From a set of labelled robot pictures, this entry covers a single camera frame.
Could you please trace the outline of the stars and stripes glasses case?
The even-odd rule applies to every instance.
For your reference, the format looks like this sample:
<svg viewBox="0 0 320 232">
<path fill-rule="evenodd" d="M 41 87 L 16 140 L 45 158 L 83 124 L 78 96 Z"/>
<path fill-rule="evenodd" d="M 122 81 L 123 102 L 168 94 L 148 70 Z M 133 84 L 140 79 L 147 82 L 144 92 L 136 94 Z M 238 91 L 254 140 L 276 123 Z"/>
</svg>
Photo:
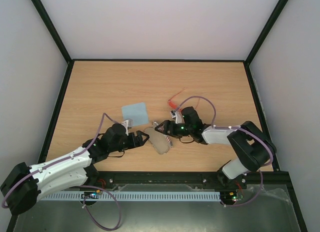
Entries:
<svg viewBox="0 0 320 232">
<path fill-rule="evenodd" d="M 173 142 L 171 139 L 164 134 L 161 134 L 155 130 L 159 124 L 156 121 L 151 122 L 151 127 L 147 127 L 144 130 L 145 134 L 149 135 L 149 142 L 154 147 L 159 155 L 163 155 L 169 152 L 173 147 Z"/>
</svg>

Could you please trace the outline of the light blue cleaning cloth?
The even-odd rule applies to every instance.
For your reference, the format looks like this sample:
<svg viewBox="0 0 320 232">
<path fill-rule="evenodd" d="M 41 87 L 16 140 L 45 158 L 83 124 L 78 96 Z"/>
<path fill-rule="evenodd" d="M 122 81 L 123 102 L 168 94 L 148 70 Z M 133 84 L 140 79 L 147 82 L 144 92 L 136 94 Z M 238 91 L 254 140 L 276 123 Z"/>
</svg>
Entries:
<svg viewBox="0 0 320 232">
<path fill-rule="evenodd" d="M 131 120 L 133 127 L 149 123 L 147 107 L 144 102 L 122 106 L 121 111 L 123 119 Z"/>
</svg>

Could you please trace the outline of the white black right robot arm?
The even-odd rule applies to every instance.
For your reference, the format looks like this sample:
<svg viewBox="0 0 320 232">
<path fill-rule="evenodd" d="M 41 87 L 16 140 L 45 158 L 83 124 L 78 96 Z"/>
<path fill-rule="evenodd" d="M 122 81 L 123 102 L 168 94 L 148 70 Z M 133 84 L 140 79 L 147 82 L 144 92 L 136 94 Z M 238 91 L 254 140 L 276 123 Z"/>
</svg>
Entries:
<svg viewBox="0 0 320 232">
<path fill-rule="evenodd" d="M 186 107 L 180 113 L 172 112 L 172 117 L 174 121 L 165 120 L 155 131 L 177 139 L 191 137 L 203 145 L 224 144 L 233 148 L 236 159 L 217 171 L 222 187 L 228 188 L 240 175 L 271 164 L 277 152 L 271 140 L 251 121 L 239 126 L 217 127 L 203 123 L 194 107 Z"/>
</svg>

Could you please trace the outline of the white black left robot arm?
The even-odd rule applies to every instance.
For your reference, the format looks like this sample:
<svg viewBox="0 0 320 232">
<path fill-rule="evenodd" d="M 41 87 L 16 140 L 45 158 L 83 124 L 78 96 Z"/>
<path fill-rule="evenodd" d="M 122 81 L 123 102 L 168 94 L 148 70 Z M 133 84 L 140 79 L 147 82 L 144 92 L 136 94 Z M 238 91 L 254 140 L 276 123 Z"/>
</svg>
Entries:
<svg viewBox="0 0 320 232">
<path fill-rule="evenodd" d="M 97 133 L 74 151 L 56 159 L 27 165 L 21 162 L 13 167 L 0 186 L 2 208 L 19 215 L 31 209 L 38 201 L 55 192 L 95 182 L 98 172 L 94 164 L 113 152 L 144 146 L 149 135 L 128 132 L 122 124 L 114 124 L 105 133 Z"/>
</svg>

